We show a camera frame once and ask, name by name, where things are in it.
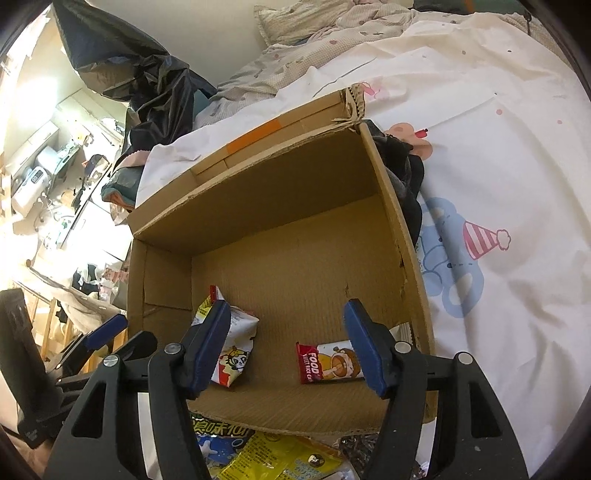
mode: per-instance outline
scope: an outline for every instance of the yellow snack bag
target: yellow snack bag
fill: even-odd
[[[303,437],[256,432],[219,480],[319,480],[343,462],[339,452]]]

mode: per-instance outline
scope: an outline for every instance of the snack packet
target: snack packet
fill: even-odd
[[[303,437],[256,432],[219,480],[320,480],[343,462],[339,452]]]
[[[224,297],[217,286],[211,285],[209,296],[197,309],[191,325],[203,323],[216,300],[224,300]],[[212,381],[224,387],[229,387],[244,370],[248,356],[252,352],[252,340],[256,335],[258,323],[258,318],[238,307],[230,307],[230,315],[230,331],[212,375]]]
[[[408,323],[390,329],[390,333],[398,341],[412,343],[413,336]],[[295,348],[302,384],[363,378],[361,365],[349,340],[320,345],[296,343]]]
[[[341,466],[335,473],[324,477],[322,480],[359,480],[359,475],[347,460],[343,460]]]
[[[213,478],[236,457],[254,433],[252,429],[210,420],[199,413],[191,412],[191,419],[195,437]]]

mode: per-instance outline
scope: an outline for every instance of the black plastic bag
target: black plastic bag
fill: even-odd
[[[416,247],[423,223],[423,211],[417,200],[425,177],[421,157],[413,155],[413,146],[382,132],[371,120],[364,120],[400,203],[413,245]]]
[[[195,92],[210,98],[215,87],[146,33],[84,0],[56,0],[53,8],[66,54],[86,86],[129,102],[138,117],[126,128],[117,164],[192,130]]]

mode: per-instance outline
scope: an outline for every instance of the corrugated cardboard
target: corrugated cardboard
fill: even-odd
[[[339,90],[284,113],[202,159],[156,192],[128,217],[129,226],[132,230],[139,228],[163,206],[171,205],[208,180],[269,147],[344,121],[355,121],[364,114],[365,103],[360,88]]]
[[[232,388],[212,384],[190,402],[206,416],[297,434],[378,430],[387,402],[363,381],[299,382],[296,342],[346,339],[351,298],[388,328],[411,322],[417,346],[433,352],[408,230],[358,118],[254,152],[132,229],[130,334],[178,341],[211,284],[260,318]]]

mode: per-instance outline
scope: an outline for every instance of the black garment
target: black garment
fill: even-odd
[[[68,315],[66,315],[66,312],[64,311],[64,308],[61,306],[61,302],[59,300],[57,301],[57,307],[59,308],[59,310],[56,313],[57,319],[60,321],[60,323],[68,323]]]
[[[413,245],[417,244],[423,211],[417,196],[425,176],[423,161],[411,151],[413,146],[392,135],[383,133],[371,120],[364,120],[376,148],[388,171],[394,192],[400,203]]]
[[[96,265],[87,264],[88,266],[88,276],[89,280],[96,281]],[[79,270],[76,270],[74,275],[72,276],[72,287],[78,291],[81,291],[84,295],[90,295],[92,292],[99,292],[100,288],[98,285],[94,283],[87,283],[82,280],[82,276],[80,275]]]

